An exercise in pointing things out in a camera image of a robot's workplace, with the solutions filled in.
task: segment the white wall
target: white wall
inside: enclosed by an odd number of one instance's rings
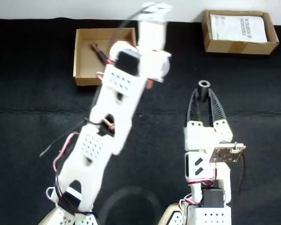
[[[0,19],[125,19],[146,0],[0,0]],[[204,9],[269,12],[281,25],[281,0],[164,0],[173,10],[169,21],[200,22]]]

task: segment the open cardboard box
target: open cardboard box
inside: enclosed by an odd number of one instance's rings
[[[74,53],[73,78],[77,86],[99,85],[96,72],[104,72],[104,65],[89,48],[89,44],[97,43],[106,54],[106,49],[117,28],[77,29]],[[128,41],[136,45],[135,29],[123,28],[114,41]]]
[[[210,14],[261,16],[265,25],[267,42],[255,43],[245,41],[213,40],[209,19]],[[202,28],[205,51],[209,53],[241,53],[269,55],[279,44],[279,40],[269,13],[263,13],[258,11],[206,10],[203,15]]]

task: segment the white robotic arm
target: white robotic arm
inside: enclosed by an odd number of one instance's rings
[[[145,7],[139,17],[139,46],[124,41],[112,46],[88,124],[82,127],[68,156],[64,156],[67,145],[75,134],[68,137],[53,163],[57,176],[55,186],[47,189],[47,192],[50,189],[53,192],[47,196],[59,210],[48,225],[83,224],[84,220],[94,222],[93,203],[100,191],[104,170],[111,155],[118,155],[123,149],[147,80],[162,81],[169,70],[170,54],[163,51],[166,29],[163,16],[170,7],[162,3]],[[112,123],[113,127],[104,129],[103,121]],[[64,159],[64,162],[56,166],[58,159]],[[70,187],[74,181],[80,183],[81,194]],[[76,205],[65,194],[70,194]]]

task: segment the black surface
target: black surface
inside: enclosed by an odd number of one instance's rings
[[[58,148],[42,159],[38,155],[88,115],[95,90],[78,89],[73,82],[75,29],[116,25],[0,20],[0,224],[34,225],[53,207],[44,191],[54,182]],[[281,42],[281,26],[276,30]],[[206,79],[234,140],[248,146],[233,225],[281,225],[281,44],[270,56],[205,53],[200,24],[171,22],[165,49],[172,53],[171,70],[163,84],[143,94],[126,146],[106,168],[95,203],[100,220],[148,225],[189,192],[182,127],[190,95],[198,80]],[[235,193],[241,167],[231,168]],[[124,197],[104,218],[115,192]],[[121,217],[125,207],[128,214]]]

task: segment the copper bolt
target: copper bolt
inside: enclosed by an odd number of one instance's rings
[[[95,51],[96,53],[98,53],[98,52],[100,51],[100,49],[98,48],[98,44],[97,44],[97,43],[91,43],[91,44],[89,45],[89,47],[90,47],[93,51]]]
[[[110,123],[106,118],[103,119],[103,122],[108,126],[110,131],[114,131],[114,123]]]

